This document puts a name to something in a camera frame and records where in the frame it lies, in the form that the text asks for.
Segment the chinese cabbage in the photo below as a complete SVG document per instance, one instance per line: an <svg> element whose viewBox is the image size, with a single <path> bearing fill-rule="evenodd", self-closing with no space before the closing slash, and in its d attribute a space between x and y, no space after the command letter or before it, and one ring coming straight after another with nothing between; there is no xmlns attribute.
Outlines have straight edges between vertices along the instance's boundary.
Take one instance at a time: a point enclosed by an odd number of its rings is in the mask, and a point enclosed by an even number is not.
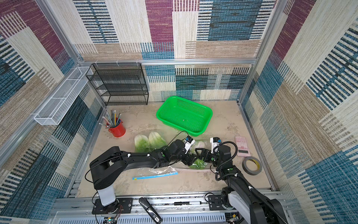
<svg viewBox="0 0 358 224"><path fill-rule="evenodd" d="M197 140L190 148L190 152L192 154L196 155L195 149L196 148L205 148L208 149L209 151L211 150L211 143L207 140ZM189 166L189 168L191 169L206 169L207 168L207 163L204 162L203 160L200 159L196 159L193 164L191 166Z"/></svg>

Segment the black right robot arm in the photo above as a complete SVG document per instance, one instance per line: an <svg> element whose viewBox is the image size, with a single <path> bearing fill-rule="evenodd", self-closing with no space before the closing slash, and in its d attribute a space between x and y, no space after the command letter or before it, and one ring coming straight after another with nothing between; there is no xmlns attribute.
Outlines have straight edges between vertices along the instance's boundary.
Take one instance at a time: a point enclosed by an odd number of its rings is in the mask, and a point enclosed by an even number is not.
<svg viewBox="0 0 358 224"><path fill-rule="evenodd" d="M215 180L224 181L227 187L222 201L235 208L249 224L287 224L281 203L259 192L233 164L238 147L232 141L219 143L208 150L196 148L197 157L215 167Z"/></svg>

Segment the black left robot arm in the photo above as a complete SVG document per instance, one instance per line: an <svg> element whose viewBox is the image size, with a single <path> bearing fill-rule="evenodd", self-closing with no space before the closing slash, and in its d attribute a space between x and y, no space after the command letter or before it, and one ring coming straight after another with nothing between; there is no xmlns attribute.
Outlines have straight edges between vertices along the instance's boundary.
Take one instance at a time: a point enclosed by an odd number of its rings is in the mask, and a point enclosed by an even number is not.
<svg viewBox="0 0 358 224"><path fill-rule="evenodd" d="M197 159L189 152L195 143L191 137L184 141L175 140L169 146L155 149L148 153L130 153L122 151L118 146L111 147L94 159L89 167L94 189L99 199L94 205L93 214L113 214L119 211L120 202L115 195L113 184L120 174L126 170L169 167L179 161L192 165Z"/></svg>

